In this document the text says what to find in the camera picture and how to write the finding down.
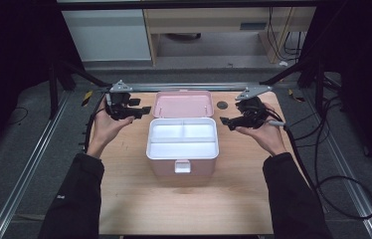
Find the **yellow black tape strip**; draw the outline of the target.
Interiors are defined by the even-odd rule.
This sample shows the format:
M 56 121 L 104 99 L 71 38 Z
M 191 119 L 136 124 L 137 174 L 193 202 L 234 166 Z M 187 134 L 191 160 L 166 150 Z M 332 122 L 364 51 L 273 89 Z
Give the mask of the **yellow black tape strip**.
M 304 103 L 305 102 L 305 98 L 304 97 L 297 97 L 292 89 L 288 89 L 287 94 L 291 99 L 293 99 L 296 102 L 299 102 L 299 103 Z
M 84 96 L 84 98 L 83 98 L 83 100 L 82 100 L 82 103 L 81 103 L 81 106 L 82 106 L 82 107 L 85 107 L 85 106 L 88 105 L 88 103 L 89 103 L 89 101 L 90 101 L 92 95 L 93 95 L 93 91 L 87 91 L 87 92 L 86 92 L 86 94 L 85 94 L 85 96 Z

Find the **white cabinet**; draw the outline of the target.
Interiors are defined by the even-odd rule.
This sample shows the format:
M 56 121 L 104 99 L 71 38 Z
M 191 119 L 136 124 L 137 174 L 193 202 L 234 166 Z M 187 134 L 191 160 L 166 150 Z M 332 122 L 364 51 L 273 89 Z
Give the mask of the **white cabinet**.
M 141 10 L 64 11 L 83 62 L 151 59 Z

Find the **black metal stand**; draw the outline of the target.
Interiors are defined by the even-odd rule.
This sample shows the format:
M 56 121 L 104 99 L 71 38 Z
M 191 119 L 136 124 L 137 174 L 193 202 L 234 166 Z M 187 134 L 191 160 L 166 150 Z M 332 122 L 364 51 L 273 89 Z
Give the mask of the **black metal stand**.
M 76 86 L 72 74 L 78 75 L 98 87 L 109 87 L 109 83 L 99 80 L 93 75 L 87 73 L 81 67 L 67 61 L 50 61 L 48 74 L 50 89 L 50 120 L 54 119 L 59 111 L 58 83 L 62 85 L 65 91 L 72 91 Z
M 324 117 L 325 112 L 323 109 L 323 83 L 325 78 L 325 67 L 324 61 L 322 59 L 305 58 L 303 60 L 299 60 L 293 66 L 285 69 L 272 78 L 261 82 L 261 85 L 272 86 L 279 82 L 281 79 L 296 72 L 300 72 L 300 77 L 297 81 L 297 84 L 300 88 L 308 88 L 312 83 L 315 83 L 315 109 L 322 117 Z

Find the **white compartment tray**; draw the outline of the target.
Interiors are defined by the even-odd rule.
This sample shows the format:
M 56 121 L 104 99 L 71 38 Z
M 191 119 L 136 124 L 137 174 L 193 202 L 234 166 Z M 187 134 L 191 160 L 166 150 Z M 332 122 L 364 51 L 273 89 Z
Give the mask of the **white compartment tray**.
M 214 159 L 219 154 L 217 126 L 211 118 L 154 119 L 146 155 L 152 160 Z

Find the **pink storage box with lid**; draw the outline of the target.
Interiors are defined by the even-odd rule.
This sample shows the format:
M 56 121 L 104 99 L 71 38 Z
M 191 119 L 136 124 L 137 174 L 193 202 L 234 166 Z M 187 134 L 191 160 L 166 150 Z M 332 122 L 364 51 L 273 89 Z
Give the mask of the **pink storage box with lid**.
M 212 95 L 208 91 L 159 92 L 155 97 L 152 115 L 154 116 L 153 120 L 212 118 L 214 115 Z M 158 176 L 207 176 L 214 172 L 217 157 L 214 159 L 170 160 L 148 158 L 154 174 Z

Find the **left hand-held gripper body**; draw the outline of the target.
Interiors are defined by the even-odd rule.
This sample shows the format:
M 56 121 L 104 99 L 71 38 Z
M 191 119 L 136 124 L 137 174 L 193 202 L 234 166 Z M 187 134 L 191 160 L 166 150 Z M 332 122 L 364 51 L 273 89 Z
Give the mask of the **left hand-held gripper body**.
M 132 117 L 131 109 L 138 109 L 138 106 L 130 107 L 128 102 L 133 88 L 128 86 L 123 80 L 113 84 L 105 93 L 105 110 L 113 120 L 124 120 Z

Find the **person's right hand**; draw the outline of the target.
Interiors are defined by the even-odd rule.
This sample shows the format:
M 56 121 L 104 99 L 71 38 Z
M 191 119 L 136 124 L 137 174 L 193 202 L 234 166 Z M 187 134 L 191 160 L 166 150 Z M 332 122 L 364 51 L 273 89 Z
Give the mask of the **person's right hand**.
M 267 151 L 271 156 L 276 156 L 286 152 L 280 129 L 273 125 L 275 119 L 268 116 L 266 122 L 259 128 L 237 126 L 235 131 L 253 138 L 259 146 Z

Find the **silver metal rail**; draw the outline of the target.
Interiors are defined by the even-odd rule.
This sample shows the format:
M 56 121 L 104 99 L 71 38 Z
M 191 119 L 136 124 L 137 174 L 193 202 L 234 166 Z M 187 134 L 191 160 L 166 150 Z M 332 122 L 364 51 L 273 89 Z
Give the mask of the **silver metal rail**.
M 178 90 L 196 90 L 196 91 L 218 91 L 218 92 L 242 92 L 246 88 L 262 88 L 268 90 L 287 89 L 293 87 L 292 83 L 279 82 L 273 86 L 260 85 L 258 82 L 238 82 L 238 83 L 142 83 L 133 84 L 116 83 L 106 88 L 107 91 L 116 92 L 161 92 L 161 91 L 178 91 Z
M 326 135 L 326 144 L 332 154 L 332 159 L 357 210 L 357 217 L 362 220 L 372 239 L 372 196 L 369 196 L 368 190 L 364 189 L 360 182 L 356 182 L 356 177 L 339 148 L 329 126 L 327 125 L 322 132 Z
M 42 134 L 37 141 L 23 171 L 21 172 L 15 186 L 13 187 L 6 203 L 0 210 L 0 239 L 3 238 L 8 226 L 10 225 L 17 208 L 37 170 L 39 163 L 42 160 L 43 154 L 47 149 L 49 142 L 56 130 L 56 127 L 61 120 L 61 117 L 67 107 L 68 100 L 72 96 L 72 92 L 63 91 L 61 98 L 58 100 L 56 114 L 48 120 Z

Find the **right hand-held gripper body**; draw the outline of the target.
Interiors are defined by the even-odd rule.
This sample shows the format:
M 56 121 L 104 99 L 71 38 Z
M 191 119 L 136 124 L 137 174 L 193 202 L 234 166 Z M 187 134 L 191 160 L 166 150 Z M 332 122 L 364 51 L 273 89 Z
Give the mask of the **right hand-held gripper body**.
M 269 112 L 259 95 L 271 90 L 271 87 L 246 87 L 236 97 L 236 107 L 242 115 L 235 119 L 234 125 L 252 128 L 262 126 L 269 116 Z

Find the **person's left hand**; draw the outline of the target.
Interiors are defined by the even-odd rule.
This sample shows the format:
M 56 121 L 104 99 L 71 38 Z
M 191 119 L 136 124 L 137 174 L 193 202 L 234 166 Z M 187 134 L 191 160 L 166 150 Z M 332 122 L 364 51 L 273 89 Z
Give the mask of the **person's left hand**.
M 105 111 L 99 109 L 93 121 L 93 136 L 87 149 L 87 155 L 100 158 L 106 146 L 112 142 L 119 132 L 127 125 L 133 123 L 134 117 L 114 120 Z

